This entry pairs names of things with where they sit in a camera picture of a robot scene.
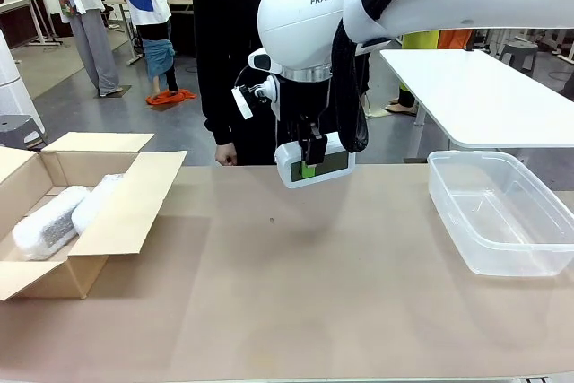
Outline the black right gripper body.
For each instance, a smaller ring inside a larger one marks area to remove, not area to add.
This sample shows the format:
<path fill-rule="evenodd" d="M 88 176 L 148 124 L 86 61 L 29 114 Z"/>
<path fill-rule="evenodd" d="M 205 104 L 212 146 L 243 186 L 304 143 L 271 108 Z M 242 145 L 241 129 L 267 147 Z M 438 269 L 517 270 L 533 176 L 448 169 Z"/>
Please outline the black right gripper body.
<path fill-rule="evenodd" d="M 298 83 L 281 78 L 280 113 L 282 132 L 287 132 L 289 121 L 298 122 L 304 116 L 319 125 L 321 133 L 333 131 L 333 108 L 330 101 L 330 81 Z"/>

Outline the white unwrapped digital clock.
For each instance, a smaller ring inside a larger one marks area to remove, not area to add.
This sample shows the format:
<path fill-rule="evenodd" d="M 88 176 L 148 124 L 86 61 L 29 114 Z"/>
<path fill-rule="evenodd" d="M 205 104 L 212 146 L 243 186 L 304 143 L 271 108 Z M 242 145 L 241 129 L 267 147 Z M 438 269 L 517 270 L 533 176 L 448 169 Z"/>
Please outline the white unwrapped digital clock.
<path fill-rule="evenodd" d="M 324 161 L 317 165 L 314 177 L 303 178 L 300 173 L 301 148 L 299 142 L 280 145 L 274 153 L 275 162 L 283 184 L 287 188 L 305 187 L 318 182 L 340 178 L 355 168 L 355 154 L 347 152 L 336 132 L 325 134 Z"/>

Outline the bubble-wrapped clock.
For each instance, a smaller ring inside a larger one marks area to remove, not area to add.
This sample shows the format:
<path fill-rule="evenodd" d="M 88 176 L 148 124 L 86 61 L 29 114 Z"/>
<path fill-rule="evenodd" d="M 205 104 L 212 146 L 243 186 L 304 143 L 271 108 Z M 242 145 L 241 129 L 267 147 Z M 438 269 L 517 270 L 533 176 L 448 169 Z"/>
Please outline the bubble-wrapped clock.
<path fill-rule="evenodd" d="M 64 247 L 77 234 L 72 214 L 89 194 L 87 187 L 68 187 L 19 221 L 12 236 L 22 256 L 46 260 Z"/>
<path fill-rule="evenodd" d="M 79 236 L 95 220 L 100 210 L 105 206 L 111 194 L 117 189 L 123 180 L 123 174 L 109 174 L 95 186 L 89 194 L 72 212 L 71 220 Z"/>

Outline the person's right hand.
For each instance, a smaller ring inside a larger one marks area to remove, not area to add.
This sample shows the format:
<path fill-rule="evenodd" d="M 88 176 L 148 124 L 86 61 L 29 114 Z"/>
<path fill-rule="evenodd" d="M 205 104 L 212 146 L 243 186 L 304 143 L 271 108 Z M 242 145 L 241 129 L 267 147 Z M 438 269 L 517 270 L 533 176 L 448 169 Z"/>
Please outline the person's right hand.
<path fill-rule="evenodd" d="M 236 166 L 238 159 L 234 143 L 217 145 L 214 158 L 222 166 Z"/>

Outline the person in black hoodie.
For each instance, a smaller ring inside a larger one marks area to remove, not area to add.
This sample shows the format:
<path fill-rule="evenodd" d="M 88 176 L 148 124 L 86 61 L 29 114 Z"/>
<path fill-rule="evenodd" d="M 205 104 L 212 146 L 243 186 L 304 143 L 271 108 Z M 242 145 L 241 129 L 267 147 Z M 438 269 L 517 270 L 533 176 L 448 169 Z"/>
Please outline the person in black hoodie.
<path fill-rule="evenodd" d="M 331 49 L 343 0 L 194 0 L 196 65 L 207 130 L 234 143 L 237 165 L 267 165 L 288 133 L 269 106 L 244 119 L 235 86 L 269 74 L 298 83 L 330 79 Z"/>

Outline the orange cloth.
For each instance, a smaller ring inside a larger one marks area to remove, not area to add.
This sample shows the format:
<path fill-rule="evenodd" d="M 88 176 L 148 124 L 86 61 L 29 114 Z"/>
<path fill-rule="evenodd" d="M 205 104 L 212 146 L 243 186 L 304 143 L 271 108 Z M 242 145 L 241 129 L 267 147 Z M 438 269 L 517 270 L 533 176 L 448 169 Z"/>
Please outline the orange cloth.
<path fill-rule="evenodd" d="M 193 100 L 196 95 L 188 90 L 179 89 L 177 91 L 162 91 L 156 95 L 148 96 L 145 101 L 148 105 L 157 107 L 162 105 L 174 105 L 184 102 L 185 100 Z"/>

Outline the person in yellow apron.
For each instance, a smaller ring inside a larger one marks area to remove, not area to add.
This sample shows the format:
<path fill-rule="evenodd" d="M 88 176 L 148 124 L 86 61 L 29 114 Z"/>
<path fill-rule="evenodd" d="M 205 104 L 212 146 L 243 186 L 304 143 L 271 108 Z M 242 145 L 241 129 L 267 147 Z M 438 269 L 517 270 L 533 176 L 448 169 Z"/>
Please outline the person in yellow apron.
<path fill-rule="evenodd" d="M 431 30 L 404 35 L 402 49 L 436 49 L 438 44 L 439 31 Z M 400 83 L 398 97 L 391 100 L 385 110 L 391 114 L 416 115 L 415 98 L 404 83 Z"/>

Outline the white background table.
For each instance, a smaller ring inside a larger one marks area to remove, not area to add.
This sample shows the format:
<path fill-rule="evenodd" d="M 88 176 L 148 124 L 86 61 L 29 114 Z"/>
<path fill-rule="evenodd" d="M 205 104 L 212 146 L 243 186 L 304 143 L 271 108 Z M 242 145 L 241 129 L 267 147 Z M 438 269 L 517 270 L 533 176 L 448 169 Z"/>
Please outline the white background table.
<path fill-rule="evenodd" d="M 426 118 L 465 149 L 574 148 L 574 102 L 481 51 L 384 49 L 419 103 L 408 158 Z"/>

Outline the person in orange trousers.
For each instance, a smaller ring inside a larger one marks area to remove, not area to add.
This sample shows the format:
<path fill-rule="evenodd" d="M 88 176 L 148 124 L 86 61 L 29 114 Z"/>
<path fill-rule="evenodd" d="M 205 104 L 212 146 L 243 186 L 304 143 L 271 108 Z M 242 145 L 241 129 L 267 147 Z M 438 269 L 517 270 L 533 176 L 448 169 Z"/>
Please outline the person in orange trousers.
<path fill-rule="evenodd" d="M 466 49 L 473 34 L 473 30 L 442 30 L 437 49 Z"/>

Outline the open brown cardboard box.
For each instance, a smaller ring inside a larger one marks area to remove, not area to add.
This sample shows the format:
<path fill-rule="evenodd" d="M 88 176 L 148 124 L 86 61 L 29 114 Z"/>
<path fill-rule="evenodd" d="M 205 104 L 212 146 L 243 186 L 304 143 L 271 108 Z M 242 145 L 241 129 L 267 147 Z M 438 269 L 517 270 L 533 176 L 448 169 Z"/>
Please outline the open brown cardboard box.
<path fill-rule="evenodd" d="M 0 146 L 0 301 L 79 298 L 111 256 L 141 251 L 186 152 L 143 152 L 149 134 L 69 132 L 39 152 Z M 87 230 L 52 257 L 28 260 L 13 227 L 71 186 L 123 180 Z"/>

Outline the clear plastic container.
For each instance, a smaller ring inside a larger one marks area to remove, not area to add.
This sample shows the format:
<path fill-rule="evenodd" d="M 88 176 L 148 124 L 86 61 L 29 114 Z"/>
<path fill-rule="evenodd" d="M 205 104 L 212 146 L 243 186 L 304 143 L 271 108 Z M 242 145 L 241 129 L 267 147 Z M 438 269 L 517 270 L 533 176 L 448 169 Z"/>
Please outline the clear plastic container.
<path fill-rule="evenodd" d="M 475 274 L 554 277 L 574 261 L 574 213 L 514 156 L 437 151 L 428 189 Z"/>

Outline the grey plastic stool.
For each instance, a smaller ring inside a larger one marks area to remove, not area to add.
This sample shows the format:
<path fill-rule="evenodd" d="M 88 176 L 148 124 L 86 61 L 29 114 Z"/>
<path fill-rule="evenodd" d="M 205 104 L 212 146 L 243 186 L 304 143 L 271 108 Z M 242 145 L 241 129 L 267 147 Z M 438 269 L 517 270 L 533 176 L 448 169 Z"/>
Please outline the grey plastic stool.
<path fill-rule="evenodd" d="M 516 40 L 503 47 L 499 60 L 522 74 L 532 76 L 537 53 L 538 46 L 535 43 Z"/>

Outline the mannequin with grey trousers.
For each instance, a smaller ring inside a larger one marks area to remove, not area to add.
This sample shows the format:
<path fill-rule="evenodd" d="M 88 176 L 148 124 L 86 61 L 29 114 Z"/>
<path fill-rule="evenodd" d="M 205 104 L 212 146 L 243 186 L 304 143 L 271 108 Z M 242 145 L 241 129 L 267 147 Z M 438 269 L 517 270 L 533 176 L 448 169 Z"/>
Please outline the mannequin with grey trousers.
<path fill-rule="evenodd" d="M 122 91 L 102 0 L 57 0 L 61 20 L 71 26 L 77 51 L 92 84 L 102 98 Z"/>

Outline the wooden background desk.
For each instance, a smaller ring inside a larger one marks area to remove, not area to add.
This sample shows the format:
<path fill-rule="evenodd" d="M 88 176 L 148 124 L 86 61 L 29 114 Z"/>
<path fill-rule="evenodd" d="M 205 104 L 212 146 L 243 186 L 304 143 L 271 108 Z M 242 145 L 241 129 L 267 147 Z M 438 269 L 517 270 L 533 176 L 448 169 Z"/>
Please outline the wooden background desk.
<path fill-rule="evenodd" d="M 45 0 L 2 0 L 0 31 L 9 48 L 62 44 L 57 38 Z"/>

